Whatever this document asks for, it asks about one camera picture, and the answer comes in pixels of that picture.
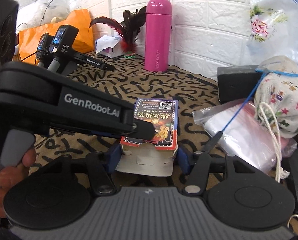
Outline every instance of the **white string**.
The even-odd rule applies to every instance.
[[[263,108],[266,108],[273,116],[275,127],[276,127],[276,136],[271,129],[268,118],[267,118],[266,114],[264,113]],[[280,135],[279,123],[278,123],[278,120],[276,119],[273,109],[266,102],[261,102],[259,104],[259,110],[263,117],[265,126],[269,130],[269,133],[273,140],[273,146],[274,146],[274,151],[275,151],[275,155],[276,155],[275,180],[277,182],[280,182],[281,179],[286,179],[290,175],[290,173],[288,171],[284,171],[284,169],[281,167],[282,152],[281,152],[281,135]]]

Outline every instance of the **cloth bag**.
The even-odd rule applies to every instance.
[[[285,56],[275,56],[265,60],[259,69],[298,74],[298,65]],[[265,125],[259,104],[267,103],[275,113],[283,138],[293,138],[298,134],[298,77],[268,73],[255,92],[255,118]],[[265,111],[273,132],[276,124],[270,111]]]

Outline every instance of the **human hand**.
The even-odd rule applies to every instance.
[[[0,171],[0,217],[5,218],[3,199],[13,186],[25,179],[29,174],[29,167],[36,161],[35,149],[28,150],[17,167],[6,167]]]

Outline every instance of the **metal screw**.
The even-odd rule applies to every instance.
[[[113,192],[113,188],[109,185],[102,185],[98,188],[98,192],[101,194],[109,194]]]
[[[184,190],[189,194],[196,194],[200,192],[200,187],[196,185],[189,185],[184,188]]]

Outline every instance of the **pink water bottle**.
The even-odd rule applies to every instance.
[[[169,0],[150,0],[147,5],[145,70],[168,69],[171,14]]]

